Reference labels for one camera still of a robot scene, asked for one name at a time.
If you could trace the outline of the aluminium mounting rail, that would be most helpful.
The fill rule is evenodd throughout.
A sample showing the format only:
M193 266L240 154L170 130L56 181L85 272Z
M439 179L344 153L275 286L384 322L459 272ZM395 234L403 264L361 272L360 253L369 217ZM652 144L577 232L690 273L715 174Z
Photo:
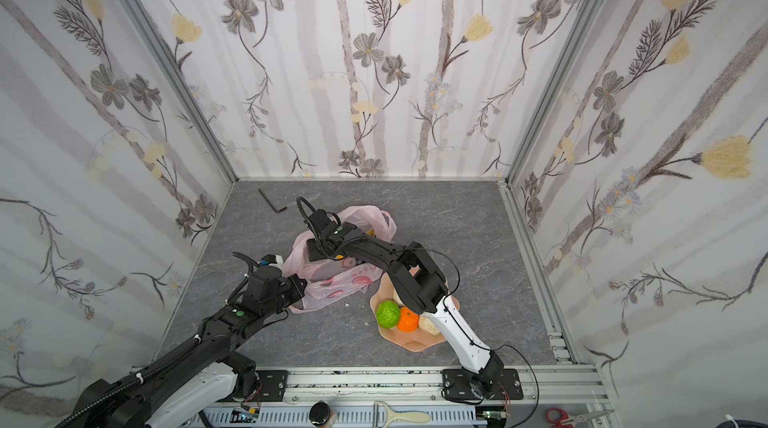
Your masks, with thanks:
M591 365L509 366L518 371L524 398L520 401L482 402L485 405L586 404L609 402L608 390ZM444 367L294 367L287 368L282 402L254 403L277 406L330 404L445 404L441 395Z

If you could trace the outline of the cream handled brush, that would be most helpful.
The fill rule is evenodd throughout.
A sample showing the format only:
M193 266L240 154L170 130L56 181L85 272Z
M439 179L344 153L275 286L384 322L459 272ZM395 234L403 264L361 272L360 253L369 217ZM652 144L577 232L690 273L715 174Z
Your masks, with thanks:
M372 411L372 427L388 428L394 423L426 424L431 416L421 411L397 411L384 401L375 401Z

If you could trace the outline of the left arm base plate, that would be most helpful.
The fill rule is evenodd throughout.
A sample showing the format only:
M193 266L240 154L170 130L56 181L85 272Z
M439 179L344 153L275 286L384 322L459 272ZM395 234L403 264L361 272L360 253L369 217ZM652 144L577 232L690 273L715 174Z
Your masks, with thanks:
M288 374L287 370L256 371L243 403L282 402L287 388Z

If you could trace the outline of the beige fake bread roll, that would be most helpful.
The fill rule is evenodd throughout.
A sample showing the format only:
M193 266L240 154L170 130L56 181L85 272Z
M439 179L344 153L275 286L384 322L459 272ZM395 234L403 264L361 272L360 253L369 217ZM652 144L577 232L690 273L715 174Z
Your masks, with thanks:
M420 315L418 320L419 329L431 336L438 336L441 334L439 327L426 315Z

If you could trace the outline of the black round knob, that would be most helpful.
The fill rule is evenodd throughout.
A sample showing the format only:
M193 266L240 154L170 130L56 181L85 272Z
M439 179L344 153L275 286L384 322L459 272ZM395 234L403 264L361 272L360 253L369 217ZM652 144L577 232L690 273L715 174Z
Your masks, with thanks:
M309 411L308 419L314 428L331 428L336 414L330 405L324 401L316 402Z

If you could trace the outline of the red handled scissors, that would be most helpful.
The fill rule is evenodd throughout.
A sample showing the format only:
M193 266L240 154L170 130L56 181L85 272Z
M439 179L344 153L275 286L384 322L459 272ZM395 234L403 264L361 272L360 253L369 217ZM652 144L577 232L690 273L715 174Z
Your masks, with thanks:
M573 428L581 423L590 422L598 418L612 414L613 410L601 410L577 415L570 415L560 408L549 408L545 412L545 419L552 427Z

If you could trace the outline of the beige fake fruit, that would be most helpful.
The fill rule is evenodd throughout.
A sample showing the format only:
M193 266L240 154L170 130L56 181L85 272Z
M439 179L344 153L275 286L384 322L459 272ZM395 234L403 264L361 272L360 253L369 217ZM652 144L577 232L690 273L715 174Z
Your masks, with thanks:
M405 306L405 304L404 304L404 303L403 303L403 301L401 300L400 296L398 295L397 291L394 291L394 292L393 292L393 294L392 294L392 300L393 300L393 301L394 301L394 302L395 302L395 303L396 303L396 304L397 304L399 307L404 307L404 306Z

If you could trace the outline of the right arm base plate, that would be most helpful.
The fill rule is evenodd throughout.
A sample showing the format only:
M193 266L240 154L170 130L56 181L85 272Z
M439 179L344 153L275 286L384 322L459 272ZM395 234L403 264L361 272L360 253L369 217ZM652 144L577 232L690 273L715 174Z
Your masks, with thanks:
M524 398L518 371L504 368L490 391L483 391L479 379L463 368L446 368L441 371L443 398L450 402L479 404L484 401L520 401Z

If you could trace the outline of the orange fake orange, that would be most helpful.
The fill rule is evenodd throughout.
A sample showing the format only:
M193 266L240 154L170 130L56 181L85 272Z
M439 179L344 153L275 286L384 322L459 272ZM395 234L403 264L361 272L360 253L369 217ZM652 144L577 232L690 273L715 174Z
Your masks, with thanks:
M401 307L396 328L404 333L416 331L419 328L419 315L407 307Z

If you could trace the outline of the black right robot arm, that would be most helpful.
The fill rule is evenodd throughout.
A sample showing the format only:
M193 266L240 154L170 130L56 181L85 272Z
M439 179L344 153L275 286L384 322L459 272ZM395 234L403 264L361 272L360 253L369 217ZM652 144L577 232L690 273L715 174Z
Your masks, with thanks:
M299 196L296 204L312 234L308 242L312 258L353 258L382 269L405 306L437 326L461 365L459 379L443 391L446 400L479 404L494 398L523 398L521 391L513 391L498 350L482 342L462 317L444 273L431 257L432 250L417 242L382 241L337 214L314 207L304 197Z

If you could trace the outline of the pink plastic bag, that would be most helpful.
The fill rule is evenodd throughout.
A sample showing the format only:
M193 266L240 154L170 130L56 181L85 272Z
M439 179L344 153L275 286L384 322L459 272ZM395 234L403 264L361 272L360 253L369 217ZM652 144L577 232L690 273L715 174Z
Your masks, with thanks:
M382 241L391 242L397 225L391 215L374 205L350 206L339 214L342 222L350 222ZM383 270L355 258L310 261L307 241L313 238L309 230L296 237L292 250L282 265L285 277L296 274L307 281L304 297L290 310L304 314L320 310L353 293L365 292L383 275Z

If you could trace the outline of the green fake fruit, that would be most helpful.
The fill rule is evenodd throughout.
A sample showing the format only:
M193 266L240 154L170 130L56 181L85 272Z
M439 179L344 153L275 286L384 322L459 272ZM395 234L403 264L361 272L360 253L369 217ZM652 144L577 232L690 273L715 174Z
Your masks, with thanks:
M400 306L392 300L384 300L375 309L377 324L386 329L394 328L400 320Z

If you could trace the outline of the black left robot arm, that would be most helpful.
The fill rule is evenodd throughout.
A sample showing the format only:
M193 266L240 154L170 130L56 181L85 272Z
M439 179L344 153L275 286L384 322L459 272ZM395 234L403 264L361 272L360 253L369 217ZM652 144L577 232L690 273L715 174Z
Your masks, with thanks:
M99 379L89 385L60 426L178 427L216 401L253 395L259 388L255 364L237 350L264 327L285 320L307 282L284 275L275 255L233 255L247 271L222 308L147 366L112 383Z

